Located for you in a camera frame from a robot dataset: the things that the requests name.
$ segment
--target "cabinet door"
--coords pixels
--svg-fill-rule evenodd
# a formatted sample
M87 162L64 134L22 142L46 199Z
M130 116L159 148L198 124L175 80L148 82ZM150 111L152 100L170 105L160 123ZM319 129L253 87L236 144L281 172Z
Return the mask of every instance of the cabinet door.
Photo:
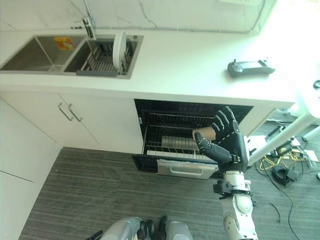
M0 134L0 171L44 182L60 150L58 144L2 99Z
M18 240L41 188L0 172L0 239Z
M133 98L61 94L100 144L97 149L141 153L143 139Z
M57 93L3 91L1 98L61 146L90 148L97 144Z

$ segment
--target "open dishwasher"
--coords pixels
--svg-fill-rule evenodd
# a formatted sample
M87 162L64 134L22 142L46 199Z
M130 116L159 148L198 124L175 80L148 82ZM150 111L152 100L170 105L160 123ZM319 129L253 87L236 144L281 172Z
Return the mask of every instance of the open dishwasher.
M215 161L202 155L193 140L193 130L208 127L225 105L135 99L143 147L132 156L138 170L159 175L208 179ZM240 123L252 106L229 105Z

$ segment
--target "white pole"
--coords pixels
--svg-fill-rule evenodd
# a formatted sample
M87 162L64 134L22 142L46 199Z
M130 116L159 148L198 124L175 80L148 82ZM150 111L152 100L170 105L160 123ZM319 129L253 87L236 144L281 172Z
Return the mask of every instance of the white pole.
M310 124L312 124L316 118L310 115L308 112L300 115L293 123L286 127L281 133L267 142L262 148L253 152L249 158L248 166L252 166L255 162L262 159L267 153L273 149L279 147L281 144L289 140L293 135L301 132Z
M311 139L313 139L316 135L320 134L320 126L317 126L315 129L311 130L310 132L308 132L306 135L304 135L303 137L307 140L310 141Z

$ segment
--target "remote controller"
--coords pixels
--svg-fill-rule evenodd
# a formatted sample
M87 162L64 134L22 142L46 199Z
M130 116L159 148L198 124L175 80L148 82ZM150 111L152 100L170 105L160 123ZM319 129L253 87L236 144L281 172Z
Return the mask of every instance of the remote controller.
M228 64L227 69L233 78L242 75L272 74L276 70L268 65L267 60L241 62L236 62L236 60L234 60Z

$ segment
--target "kitchen sink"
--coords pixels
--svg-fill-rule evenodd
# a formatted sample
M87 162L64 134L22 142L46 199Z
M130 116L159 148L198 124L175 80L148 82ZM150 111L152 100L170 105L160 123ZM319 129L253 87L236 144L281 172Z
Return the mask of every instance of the kitchen sink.
M126 36L121 70L113 63L114 35L34 36L0 69L10 74L80 75L130 78L142 36Z
M34 36L2 68L2 71L60 72L85 36Z

